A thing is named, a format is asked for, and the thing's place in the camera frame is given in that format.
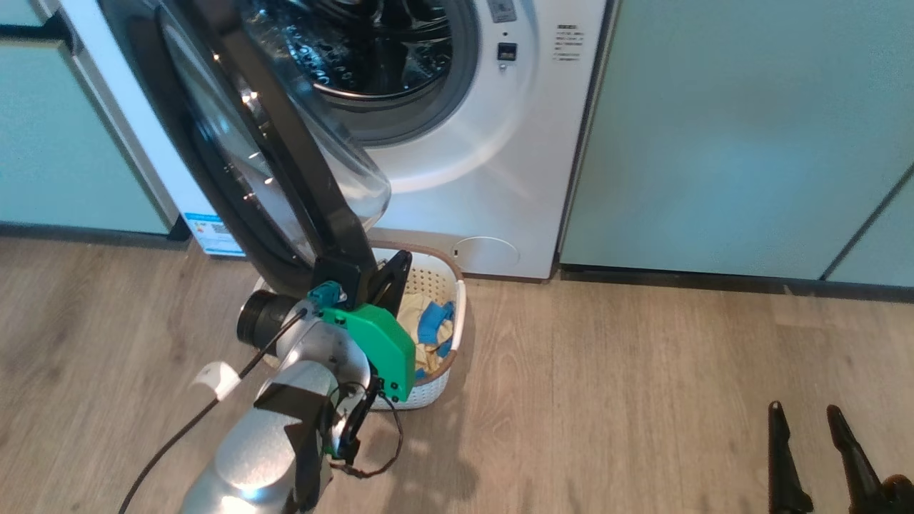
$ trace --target green plastic part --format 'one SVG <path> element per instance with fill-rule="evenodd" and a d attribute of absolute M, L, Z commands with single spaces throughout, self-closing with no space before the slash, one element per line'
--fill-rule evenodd
<path fill-rule="evenodd" d="M 406 401 L 416 381 L 416 349 L 389 311 L 364 304 L 352 311 L 326 308 L 318 315 L 349 332 L 384 380 L 383 391 L 392 402 Z"/>

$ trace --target white cable tag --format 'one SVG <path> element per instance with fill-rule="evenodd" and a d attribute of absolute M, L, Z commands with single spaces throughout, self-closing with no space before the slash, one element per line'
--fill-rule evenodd
<path fill-rule="evenodd" d="M 240 382 L 238 373 L 230 365 L 218 360 L 204 366 L 190 385 L 203 384 L 209 387 L 216 393 L 216 399 L 222 402 Z"/>

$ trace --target laundry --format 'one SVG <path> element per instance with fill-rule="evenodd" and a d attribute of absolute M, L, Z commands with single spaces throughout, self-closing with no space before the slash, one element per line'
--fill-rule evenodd
<path fill-rule="evenodd" d="M 451 351 L 453 302 L 438 305 L 424 294 L 404 294 L 397 321 L 416 345 L 416 378 L 438 370 Z"/>

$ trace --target cabinet door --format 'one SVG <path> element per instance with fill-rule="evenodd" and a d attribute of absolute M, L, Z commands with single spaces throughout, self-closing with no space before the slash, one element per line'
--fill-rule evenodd
<path fill-rule="evenodd" d="M 624 2 L 565 263 L 819 278 L 914 160 L 914 2 Z"/>
<path fill-rule="evenodd" d="M 0 23 L 40 24 L 21 1 Z M 0 43 L 0 223 L 167 233 L 68 61 L 52 45 Z"/>
<path fill-rule="evenodd" d="M 828 280 L 914 287 L 914 180 L 892 199 Z"/>

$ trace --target laundry basket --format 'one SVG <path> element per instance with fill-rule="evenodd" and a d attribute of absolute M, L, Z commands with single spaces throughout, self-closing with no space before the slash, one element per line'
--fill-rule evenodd
<path fill-rule="evenodd" d="M 463 283 L 463 274 L 452 260 L 447 256 L 422 246 L 411 244 L 372 241 L 372 250 L 375 257 L 381 261 L 390 259 L 400 250 L 412 252 L 412 267 L 409 269 L 406 293 L 423 294 L 439 305 L 453 302 L 453 336 L 451 351 L 441 361 L 441 365 L 434 373 L 416 379 L 412 392 L 404 401 L 395 404 L 398 410 L 419 409 L 430 405 L 444 392 L 451 376 L 451 366 L 457 359 L 463 336 L 463 321 L 466 318 L 466 285 Z M 255 290 L 266 288 L 263 279 L 257 282 Z M 274 368 L 279 366 L 276 358 L 264 359 Z M 377 410 L 389 410 L 387 402 L 377 398 L 372 406 Z"/>

